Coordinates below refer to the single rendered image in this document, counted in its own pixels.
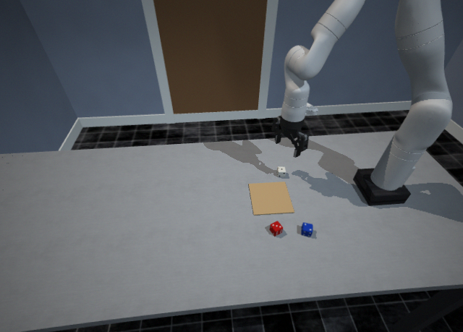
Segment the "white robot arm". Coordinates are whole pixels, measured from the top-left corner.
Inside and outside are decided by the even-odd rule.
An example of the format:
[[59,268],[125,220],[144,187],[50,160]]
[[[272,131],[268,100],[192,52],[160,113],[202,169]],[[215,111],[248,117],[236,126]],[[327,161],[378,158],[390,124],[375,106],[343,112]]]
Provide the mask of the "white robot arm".
[[[286,90],[281,117],[300,122],[318,108],[307,102],[310,80],[321,71],[334,44],[366,0],[335,0],[311,31],[310,50],[294,46],[286,55]],[[370,178],[383,190],[402,187],[422,154],[451,120],[452,100],[444,74],[444,29],[441,0],[399,0],[395,20],[399,57],[409,75],[412,103]]]

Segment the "tan square mat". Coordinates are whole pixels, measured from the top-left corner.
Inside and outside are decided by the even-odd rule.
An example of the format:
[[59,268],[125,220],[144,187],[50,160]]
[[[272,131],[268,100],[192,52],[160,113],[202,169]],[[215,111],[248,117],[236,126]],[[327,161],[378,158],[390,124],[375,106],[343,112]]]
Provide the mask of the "tan square mat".
[[249,184],[254,216],[294,213],[286,182]]

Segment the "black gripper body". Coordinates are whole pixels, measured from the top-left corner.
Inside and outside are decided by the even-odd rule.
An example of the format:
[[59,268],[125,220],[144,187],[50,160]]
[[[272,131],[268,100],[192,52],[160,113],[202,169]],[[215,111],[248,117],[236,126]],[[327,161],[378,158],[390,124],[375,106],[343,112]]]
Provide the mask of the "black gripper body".
[[[285,120],[285,119],[283,119],[281,117],[280,118],[280,126],[282,124],[282,126],[284,126],[284,127],[281,126],[281,128],[286,128],[286,131],[283,132],[284,136],[288,137],[290,139],[290,137],[288,136],[287,133],[292,132],[292,135],[293,135],[294,138],[299,137],[299,132],[302,132],[301,129],[302,129],[304,120],[305,119],[303,119],[300,122],[289,122],[289,121],[287,121],[287,120]],[[290,130],[290,129],[292,129],[292,130]]]

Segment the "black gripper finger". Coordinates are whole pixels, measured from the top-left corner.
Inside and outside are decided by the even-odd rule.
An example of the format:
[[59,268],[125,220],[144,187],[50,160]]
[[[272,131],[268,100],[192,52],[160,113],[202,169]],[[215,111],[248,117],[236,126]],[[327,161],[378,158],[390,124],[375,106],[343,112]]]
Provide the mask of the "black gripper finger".
[[281,133],[286,131],[286,128],[282,128],[279,130],[279,125],[280,125],[280,118],[281,116],[278,116],[274,118],[273,120],[273,125],[271,130],[275,132],[275,143],[278,144],[281,142]]
[[[303,134],[299,132],[299,137],[297,137],[297,140],[294,140],[294,137],[292,135],[292,132],[288,132],[288,136],[290,137],[292,144],[295,146],[294,150],[294,157],[300,156],[301,152],[306,150],[308,147],[308,140],[309,140],[309,134]],[[300,138],[301,137],[301,138]],[[299,143],[299,146],[298,144]]]

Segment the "red die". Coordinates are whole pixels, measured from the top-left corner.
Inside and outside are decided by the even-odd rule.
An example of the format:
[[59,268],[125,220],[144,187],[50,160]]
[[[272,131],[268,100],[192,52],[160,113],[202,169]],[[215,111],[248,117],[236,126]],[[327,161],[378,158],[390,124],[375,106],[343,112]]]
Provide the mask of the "red die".
[[280,233],[282,233],[282,230],[283,230],[283,227],[278,221],[272,223],[270,226],[270,231],[272,232],[274,236],[277,236]]

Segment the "blue die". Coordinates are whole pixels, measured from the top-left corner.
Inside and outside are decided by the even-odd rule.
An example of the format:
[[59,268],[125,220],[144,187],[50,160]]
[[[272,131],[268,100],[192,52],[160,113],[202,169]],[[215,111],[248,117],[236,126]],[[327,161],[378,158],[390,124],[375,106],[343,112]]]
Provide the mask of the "blue die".
[[302,232],[301,235],[311,237],[313,233],[313,225],[312,224],[307,224],[303,223],[302,224]]

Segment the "white die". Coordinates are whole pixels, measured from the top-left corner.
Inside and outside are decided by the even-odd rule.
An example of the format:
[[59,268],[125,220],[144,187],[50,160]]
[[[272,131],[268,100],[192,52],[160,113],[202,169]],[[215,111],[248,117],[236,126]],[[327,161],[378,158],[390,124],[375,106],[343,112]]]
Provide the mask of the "white die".
[[277,177],[285,177],[286,176],[286,169],[285,167],[277,167]]

